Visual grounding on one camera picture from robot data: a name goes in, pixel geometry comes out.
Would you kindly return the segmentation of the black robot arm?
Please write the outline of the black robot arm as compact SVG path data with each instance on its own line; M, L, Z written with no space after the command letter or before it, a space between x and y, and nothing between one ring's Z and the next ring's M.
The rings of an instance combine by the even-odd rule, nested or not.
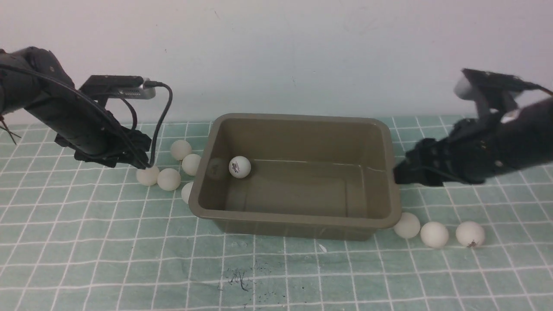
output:
M394 168L397 184L442 187L446 182L479 185L492 177L552 162L552 99L517 110L502 122L503 115L456 122L441 140L417 142Z
M1 51L1 115L24 109L74 151L77 161L113 168L150 167L151 139L122 126L103 102L77 90L51 51L28 47Z

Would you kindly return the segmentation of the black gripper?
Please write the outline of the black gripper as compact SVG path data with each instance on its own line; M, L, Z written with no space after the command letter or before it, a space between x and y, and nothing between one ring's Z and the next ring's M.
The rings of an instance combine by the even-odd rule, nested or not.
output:
M488 130L489 126L485 120L462 119L454 124L445 138L420 140L405 154L403 161L395 165L395 183L421 184L429 187L443 187L446 182L484 184L485 178L467 175L461 167L466 160L461 152L454 148Z
M118 164L127 164L138 169L152 165L147 152L152 140L139 130L123 128L127 140L109 130L87 130L86 134L67 139L61 134L55 137L55 143L74 151L74 159L81 162L96 163L108 168Z

